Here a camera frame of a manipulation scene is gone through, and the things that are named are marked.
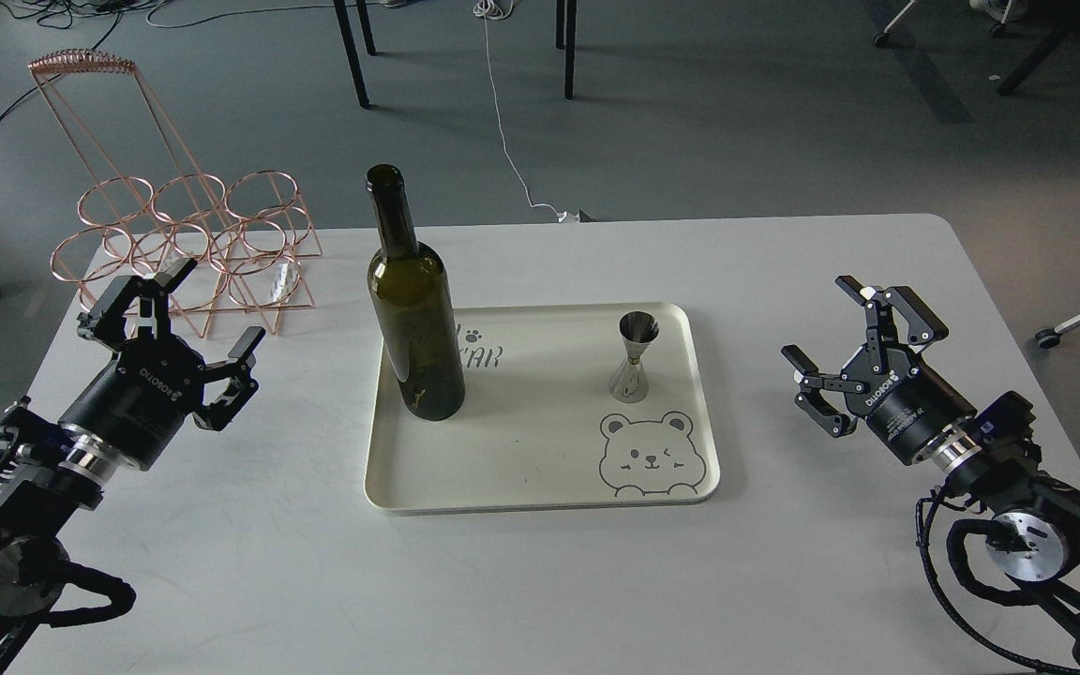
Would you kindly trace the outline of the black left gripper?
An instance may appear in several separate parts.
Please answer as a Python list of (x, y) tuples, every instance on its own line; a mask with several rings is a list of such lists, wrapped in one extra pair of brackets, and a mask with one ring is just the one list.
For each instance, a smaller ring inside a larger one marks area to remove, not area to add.
[[(176, 258), (151, 275), (114, 276), (89, 311), (79, 313), (77, 334), (112, 350), (114, 357), (59, 417), (64, 428), (93, 433), (114, 447), (129, 465), (147, 471), (191, 413), (204, 430), (222, 431), (256, 394), (252, 375), (266, 330), (249, 326), (222, 362), (205, 364), (184, 340), (173, 340), (168, 295), (193, 272), (193, 258)], [(139, 303), (136, 335), (126, 312)], [(206, 384), (222, 393), (204, 403)]]

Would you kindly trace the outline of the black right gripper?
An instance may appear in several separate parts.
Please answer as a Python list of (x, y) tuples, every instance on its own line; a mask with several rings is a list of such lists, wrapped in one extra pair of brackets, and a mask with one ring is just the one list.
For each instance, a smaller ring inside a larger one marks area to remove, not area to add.
[[(835, 375), (818, 372), (801, 347), (781, 347), (781, 354), (797, 375), (799, 393), (794, 401), (832, 438), (840, 438), (852, 433), (856, 424), (837, 411), (823, 393), (843, 393), (848, 410), (865, 420), (901, 464), (918, 464), (918, 454), (939, 432), (976, 414), (971, 403), (918, 355), (930, 343), (947, 338), (949, 328), (912, 287), (863, 286), (851, 275), (839, 275), (834, 282), (864, 308), (864, 350), (858, 350), (840, 375)], [(900, 340), (894, 312), (906, 320), (906, 342)], [(874, 372), (873, 362), (886, 364), (881, 372)]]

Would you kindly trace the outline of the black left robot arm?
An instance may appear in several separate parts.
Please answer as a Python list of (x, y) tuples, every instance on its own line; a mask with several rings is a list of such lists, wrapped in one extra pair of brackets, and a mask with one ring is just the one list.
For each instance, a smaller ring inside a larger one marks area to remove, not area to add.
[(222, 430), (257, 392), (260, 326), (215, 364), (172, 330), (168, 302), (194, 268), (180, 258), (154, 274), (116, 276), (78, 325), (111, 362), (57, 422), (27, 397), (0, 420), (0, 674), (41, 625), (105, 623), (136, 602), (123, 579), (69, 559), (57, 534), (76, 510), (102, 503), (117, 467), (149, 470), (186, 419)]

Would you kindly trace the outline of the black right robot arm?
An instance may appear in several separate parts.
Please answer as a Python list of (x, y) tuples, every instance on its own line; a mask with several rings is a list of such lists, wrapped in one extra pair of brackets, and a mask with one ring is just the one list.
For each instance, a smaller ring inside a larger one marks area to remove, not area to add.
[(926, 347), (949, 332), (912, 288), (864, 286), (848, 275), (836, 283), (864, 308), (865, 338), (839, 373), (819, 372), (799, 347), (785, 346), (797, 405), (835, 438), (862, 420), (901, 464), (931, 460), (943, 471), (942, 486), (918, 500), (917, 546), (939, 605), (982, 645), (986, 637), (939, 586), (930, 535), (939, 507), (957, 496), (989, 510), (990, 517), (951, 523), (946, 550), (956, 581), (982, 600), (1045, 611), (1074, 637), (1080, 674), (1080, 490), (1041, 469), (1031, 402), (1009, 390), (977, 411), (924, 363)]

